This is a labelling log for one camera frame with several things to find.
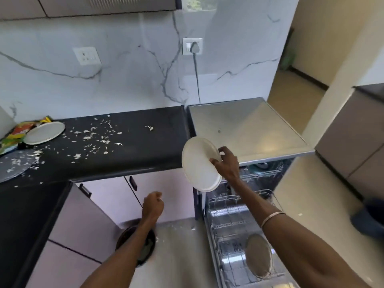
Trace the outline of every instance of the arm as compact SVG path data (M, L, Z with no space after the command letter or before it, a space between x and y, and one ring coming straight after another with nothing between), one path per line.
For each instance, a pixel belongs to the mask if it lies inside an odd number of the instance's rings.
M280 211L262 199L239 176L237 157L227 147L222 162L210 161L247 205L257 223ZM270 218L263 232L301 288L369 287L326 242L285 214Z
M134 234L80 288L128 288L148 232L155 226L163 209L161 192L149 194L144 199L142 218Z

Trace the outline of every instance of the forearm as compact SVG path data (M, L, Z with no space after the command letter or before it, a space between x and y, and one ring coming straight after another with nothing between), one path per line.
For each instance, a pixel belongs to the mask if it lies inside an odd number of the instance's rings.
M152 225L150 220L142 220L129 240L98 267L81 288L129 287L137 259Z
M259 225L270 214L280 211L240 179L230 184ZM289 216L272 217L264 225L263 232L302 288L339 287L349 283L349 287L367 287L333 248Z

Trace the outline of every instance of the left hand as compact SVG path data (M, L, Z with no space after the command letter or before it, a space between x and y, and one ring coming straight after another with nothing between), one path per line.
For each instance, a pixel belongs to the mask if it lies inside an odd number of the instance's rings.
M164 210L164 202L161 200L161 192L155 191L144 199L143 211L141 220L149 221L151 225L155 225L161 213Z

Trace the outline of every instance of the wire rack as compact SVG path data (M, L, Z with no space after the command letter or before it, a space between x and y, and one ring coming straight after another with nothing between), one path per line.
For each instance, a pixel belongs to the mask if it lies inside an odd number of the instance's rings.
M250 180L250 179L256 179L256 178L266 178L266 177L273 177L277 174L280 174L284 169L284 162L278 162L276 164L276 167L273 168L273 170L269 171L257 171L257 172L251 172L248 167L240 168L240 178L242 180ZM226 179L223 179L221 181L222 183L227 182Z
M259 190L256 193L273 205L275 205L275 201L278 208L281 208L271 190ZM261 278L253 275L249 270L245 256L247 239L255 233L263 236L263 232L239 196L211 198L207 203L206 211L217 260L228 288L258 283L285 275L284 266L271 247L273 266L270 273Z

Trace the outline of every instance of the marble backsplash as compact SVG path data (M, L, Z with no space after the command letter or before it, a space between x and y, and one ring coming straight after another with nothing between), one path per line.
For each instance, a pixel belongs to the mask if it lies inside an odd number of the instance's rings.
M0 106L19 122L266 99L297 2L183 0L174 12L1 22ZM204 38L200 97L183 37ZM102 66L79 65L72 48L83 46Z

